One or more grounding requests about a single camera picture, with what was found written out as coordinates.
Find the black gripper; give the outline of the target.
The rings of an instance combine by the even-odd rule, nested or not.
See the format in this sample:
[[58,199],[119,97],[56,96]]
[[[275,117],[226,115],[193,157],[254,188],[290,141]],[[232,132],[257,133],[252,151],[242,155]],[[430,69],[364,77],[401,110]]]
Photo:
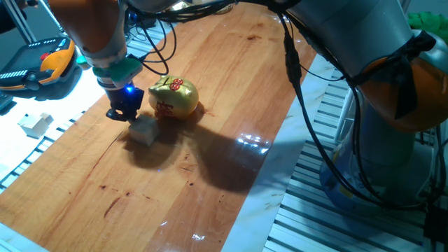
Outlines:
[[106,112],[106,117],[116,121],[134,122],[137,119],[137,111],[141,108],[144,91],[133,84],[126,85],[117,90],[106,90],[106,96],[111,108]]

